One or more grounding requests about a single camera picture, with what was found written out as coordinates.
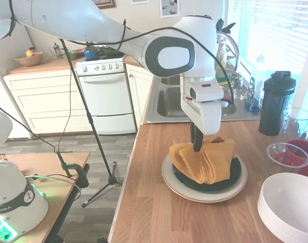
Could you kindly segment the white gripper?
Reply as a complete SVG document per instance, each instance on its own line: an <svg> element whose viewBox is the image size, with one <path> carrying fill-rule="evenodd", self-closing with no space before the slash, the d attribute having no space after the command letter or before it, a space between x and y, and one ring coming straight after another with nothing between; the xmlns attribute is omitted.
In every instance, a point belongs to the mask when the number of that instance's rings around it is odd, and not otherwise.
<svg viewBox="0 0 308 243"><path fill-rule="evenodd" d="M194 151L199 152L202 147L203 134L216 134L220 129L222 115L221 104L216 100L197 102L182 97L181 108L191 120L191 143L193 144Z"/></svg>

